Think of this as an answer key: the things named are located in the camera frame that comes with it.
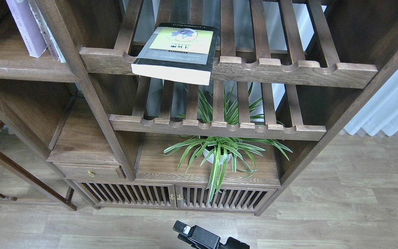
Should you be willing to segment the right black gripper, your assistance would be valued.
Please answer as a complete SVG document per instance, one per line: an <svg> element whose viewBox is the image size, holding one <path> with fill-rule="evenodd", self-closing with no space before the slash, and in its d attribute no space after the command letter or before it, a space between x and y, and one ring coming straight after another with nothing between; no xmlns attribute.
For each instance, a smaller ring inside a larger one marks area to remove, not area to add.
<svg viewBox="0 0 398 249"><path fill-rule="evenodd" d="M178 239L188 243L196 249L249 249L245 244L233 237L228 237L226 244L220 242L220 237L197 225L189 226L176 220L173 230L177 232Z"/></svg>

